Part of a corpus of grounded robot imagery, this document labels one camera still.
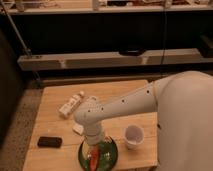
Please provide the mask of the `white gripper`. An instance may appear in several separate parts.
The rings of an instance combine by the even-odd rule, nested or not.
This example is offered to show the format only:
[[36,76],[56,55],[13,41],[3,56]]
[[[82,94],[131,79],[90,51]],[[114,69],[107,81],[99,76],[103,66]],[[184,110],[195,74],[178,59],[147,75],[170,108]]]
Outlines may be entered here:
[[105,132],[102,131],[102,132],[100,132],[99,134],[94,135],[94,136],[86,135],[86,136],[85,136],[85,142],[86,142],[88,145],[92,146],[92,145],[98,144],[98,143],[101,142],[104,138],[105,138]]

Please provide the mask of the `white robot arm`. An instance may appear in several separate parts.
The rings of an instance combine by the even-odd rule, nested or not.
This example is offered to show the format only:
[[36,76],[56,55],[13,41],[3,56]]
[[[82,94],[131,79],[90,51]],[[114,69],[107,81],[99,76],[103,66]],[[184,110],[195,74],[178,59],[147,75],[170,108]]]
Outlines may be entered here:
[[187,71],[153,81],[74,115],[88,131],[104,119],[157,114],[156,171],[213,171],[213,76]]

